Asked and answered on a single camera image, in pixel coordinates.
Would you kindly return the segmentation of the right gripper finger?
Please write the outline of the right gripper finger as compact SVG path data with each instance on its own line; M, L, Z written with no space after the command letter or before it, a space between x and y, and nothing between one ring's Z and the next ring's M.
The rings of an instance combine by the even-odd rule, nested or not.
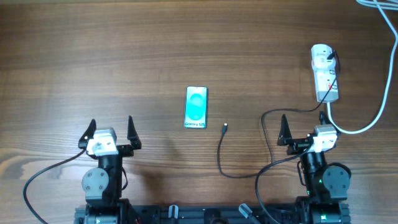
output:
M281 117L280 132L277 140L278 146L287 146L292 144L292 135L285 114Z
M319 120L320 120L320 127L319 127L319 133L322 134L330 134L330 133L336 133L336 134L341 134L339 130L336 129L334 125L332 125L331 121L327 117L324 111L319 112Z

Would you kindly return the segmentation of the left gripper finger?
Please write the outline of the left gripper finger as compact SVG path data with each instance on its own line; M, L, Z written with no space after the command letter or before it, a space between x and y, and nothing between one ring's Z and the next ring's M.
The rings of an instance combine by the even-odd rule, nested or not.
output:
M133 149L141 149L142 143L136 132L132 116L128 117L127 139L130 141L130 145L132 146Z
M96 121L92 119L86 131L83 133L81 138L78 141L78 147L80 149L86 149L88 145L88 141L93 139L94 133L96 131Z

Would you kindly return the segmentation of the teal Galaxy smartphone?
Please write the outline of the teal Galaxy smartphone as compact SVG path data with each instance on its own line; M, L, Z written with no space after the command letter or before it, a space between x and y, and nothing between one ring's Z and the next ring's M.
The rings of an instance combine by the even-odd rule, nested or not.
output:
M184 127L206 128L208 89L205 86L188 86L185 100Z

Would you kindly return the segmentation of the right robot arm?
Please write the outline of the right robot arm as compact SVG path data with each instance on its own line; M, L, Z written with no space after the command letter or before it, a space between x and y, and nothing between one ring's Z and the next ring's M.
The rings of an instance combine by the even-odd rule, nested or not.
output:
M287 155L299 156L300 182L307 189L306 197L297 197L295 206L299 223L351 223L349 206L344 203L352 173L338 162L327 163L325 153L338 139L336 128L320 112L320 124L305 138L293 138L286 115L281 117L279 146L287 146Z

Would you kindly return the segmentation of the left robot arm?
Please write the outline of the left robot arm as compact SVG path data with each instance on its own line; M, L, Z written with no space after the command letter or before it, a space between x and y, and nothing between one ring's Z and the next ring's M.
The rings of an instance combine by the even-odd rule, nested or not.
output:
M97 160L98 166L87 171L82 178L86 207L75 210L75 223L142 222L130 201L121 197L122 191L128 185L122 183L122 178L127 177L123 168L123 158L132 157L134 151L142 147L131 116L127 122L127 140L129 144L117 145L114 129L98 129L95 120L90 122L81 136L78 147Z

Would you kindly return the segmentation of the white USB charger adapter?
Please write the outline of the white USB charger adapter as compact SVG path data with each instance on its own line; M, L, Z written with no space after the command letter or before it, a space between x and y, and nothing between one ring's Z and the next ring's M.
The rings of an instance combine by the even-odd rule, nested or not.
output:
M335 65L336 60L333 53L325 54L324 52L321 52L312 54L312 69L314 72L334 70Z

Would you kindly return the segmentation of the white power strip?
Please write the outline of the white power strip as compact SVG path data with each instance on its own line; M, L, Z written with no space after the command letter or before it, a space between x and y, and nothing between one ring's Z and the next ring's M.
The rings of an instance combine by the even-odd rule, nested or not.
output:
M333 53L330 46L326 44L315 44L311 48L311 55L314 53L325 54ZM338 87L336 78L336 66L334 70L322 70L320 72L314 72L315 80L315 93L317 101L320 103L331 103L338 99Z

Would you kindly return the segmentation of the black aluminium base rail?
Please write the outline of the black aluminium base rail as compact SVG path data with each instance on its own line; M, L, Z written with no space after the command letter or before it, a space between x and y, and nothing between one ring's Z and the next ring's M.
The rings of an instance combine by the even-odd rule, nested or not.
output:
M75 223L351 223L347 204L270 204L260 206L179 207L132 206L125 214L78 208Z

